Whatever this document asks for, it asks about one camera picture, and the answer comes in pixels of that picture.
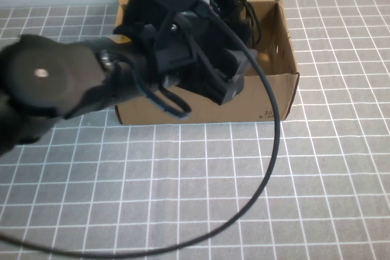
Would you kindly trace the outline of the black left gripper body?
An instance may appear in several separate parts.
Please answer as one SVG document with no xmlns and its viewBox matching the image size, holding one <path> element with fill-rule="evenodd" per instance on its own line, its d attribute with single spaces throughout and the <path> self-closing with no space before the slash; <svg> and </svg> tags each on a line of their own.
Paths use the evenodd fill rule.
<svg viewBox="0 0 390 260">
<path fill-rule="evenodd" d="M 115 80 L 137 94 L 178 86 L 200 96 L 216 93 L 217 57 L 241 51 L 202 0 L 126 0 L 114 34 L 129 38 L 115 50 Z"/>
</svg>

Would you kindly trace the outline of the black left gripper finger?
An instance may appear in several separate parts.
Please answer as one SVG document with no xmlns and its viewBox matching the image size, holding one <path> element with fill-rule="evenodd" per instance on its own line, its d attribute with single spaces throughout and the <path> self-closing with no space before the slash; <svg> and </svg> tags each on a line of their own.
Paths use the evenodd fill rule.
<svg viewBox="0 0 390 260">
<path fill-rule="evenodd" d="M 223 105 L 237 96 L 244 88 L 244 78 L 251 67 L 242 51 L 223 49 L 214 64 L 218 82 L 213 101 Z"/>
</svg>

